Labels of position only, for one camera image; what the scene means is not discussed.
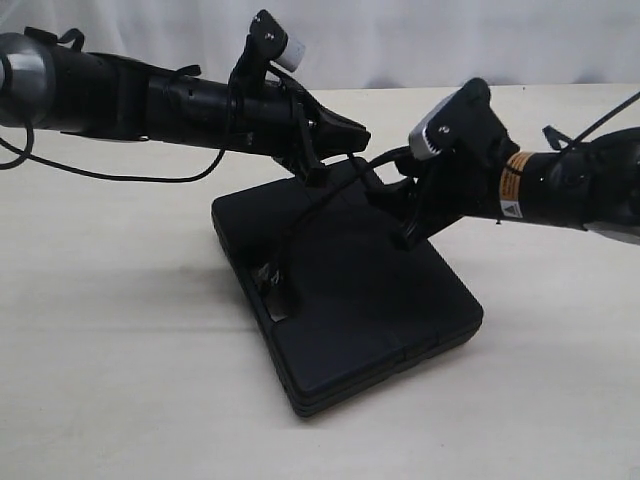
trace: white surface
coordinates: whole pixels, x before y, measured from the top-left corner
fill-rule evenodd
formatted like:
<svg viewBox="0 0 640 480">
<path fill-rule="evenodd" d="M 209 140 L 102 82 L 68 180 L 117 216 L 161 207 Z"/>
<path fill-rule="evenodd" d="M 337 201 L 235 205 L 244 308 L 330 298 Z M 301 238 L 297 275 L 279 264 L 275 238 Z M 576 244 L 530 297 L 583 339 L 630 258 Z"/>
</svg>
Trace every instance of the white surface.
<svg viewBox="0 0 640 480">
<path fill-rule="evenodd" d="M 547 123 L 577 134 L 637 88 L 505 87 L 493 104 L 523 147 L 546 149 Z M 369 126 L 373 155 L 449 92 L 318 97 Z M 640 124 L 639 108 L 603 132 Z M 44 133 L 37 152 L 165 175 L 214 154 Z M 469 219 L 438 235 L 485 307 L 478 335 L 298 420 L 209 219 L 213 197 L 282 175 L 242 155 L 190 186 L 0 174 L 0 478 L 628 480 L 640 467 L 640 249 L 571 231 Z"/>
<path fill-rule="evenodd" d="M 638 0 L 27 0 L 0 28 L 78 27 L 88 49 L 223 80 L 262 8 L 307 46 L 309 88 L 640 81 Z"/>
</svg>

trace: white fabric background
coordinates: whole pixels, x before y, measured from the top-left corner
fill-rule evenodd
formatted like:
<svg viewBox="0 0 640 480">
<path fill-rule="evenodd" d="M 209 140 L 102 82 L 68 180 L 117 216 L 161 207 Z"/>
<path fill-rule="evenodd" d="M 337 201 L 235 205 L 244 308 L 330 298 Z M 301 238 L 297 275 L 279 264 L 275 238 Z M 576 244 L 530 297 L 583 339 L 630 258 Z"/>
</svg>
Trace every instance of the white fabric background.
<svg viewBox="0 0 640 480">
<path fill-rule="evenodd" d="M 307 45 L 310 88 L 640 81 L 638 0 L 24 0 L 2 29 L 77 26 L 89 48 L 223 80 L 261 8 Z"/>
</svg>

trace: yellow warning sticker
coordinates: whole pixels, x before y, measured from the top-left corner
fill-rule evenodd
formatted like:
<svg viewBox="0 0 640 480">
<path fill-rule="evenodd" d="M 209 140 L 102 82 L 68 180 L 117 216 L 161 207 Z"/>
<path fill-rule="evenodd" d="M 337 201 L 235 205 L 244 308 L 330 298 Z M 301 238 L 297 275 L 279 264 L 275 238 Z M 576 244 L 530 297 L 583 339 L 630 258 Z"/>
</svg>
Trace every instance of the yellow warning sticker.
<svg viewBox="0 0 640 480">
<path fill-rule="evenodd" d="M 520 209 L 520 176 L 533 153 L 518 152 L 507 162 L 500 177 L 500 206 L 506 217 L 522 218 Z"/>
</svg>

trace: white backdrop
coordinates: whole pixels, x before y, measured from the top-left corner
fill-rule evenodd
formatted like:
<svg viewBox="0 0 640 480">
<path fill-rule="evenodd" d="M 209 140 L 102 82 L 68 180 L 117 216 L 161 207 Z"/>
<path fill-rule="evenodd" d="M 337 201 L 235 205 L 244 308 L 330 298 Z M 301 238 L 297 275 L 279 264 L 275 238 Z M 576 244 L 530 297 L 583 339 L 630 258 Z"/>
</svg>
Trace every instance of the white backdrop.
<svg viewBox="0 0 640 480">
<path fill-rule="evenodd" d="M 310 88 L 640 81 L 639 0 L 24 0 L 2 29 L 77 26 L 89 48 L 222 80 L 261 8 L 307 45 Z"/>
</svg>

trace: white table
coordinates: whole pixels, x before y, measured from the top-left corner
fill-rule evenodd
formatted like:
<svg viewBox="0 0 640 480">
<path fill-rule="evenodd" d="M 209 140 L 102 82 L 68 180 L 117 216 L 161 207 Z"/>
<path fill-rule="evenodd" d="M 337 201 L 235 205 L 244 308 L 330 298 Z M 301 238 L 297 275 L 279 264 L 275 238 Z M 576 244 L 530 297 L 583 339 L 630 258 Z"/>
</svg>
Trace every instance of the white table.
<svg viewBox="0 0 640 480">
<path fill-rule="evenodd" d="M 523 147 L 546 150 L 542 127 L 575 135 L 636 89 L 502 87 L 493 105 Z M 370 128 L 371 158 L 449 91 L 318 97 Z M 53 133 L 36 151 L 156 175 L 215 153 Z M 442 232 L 435 245 L 485 307 L 478 335 L 295 417 L 209 217 L 214 197 L 282 176 L 237 154 L 187 186 L 0 173 L 0 478 L 640 478 L 640 248 L 595 234 L 474 219 Z"/>
</svg>

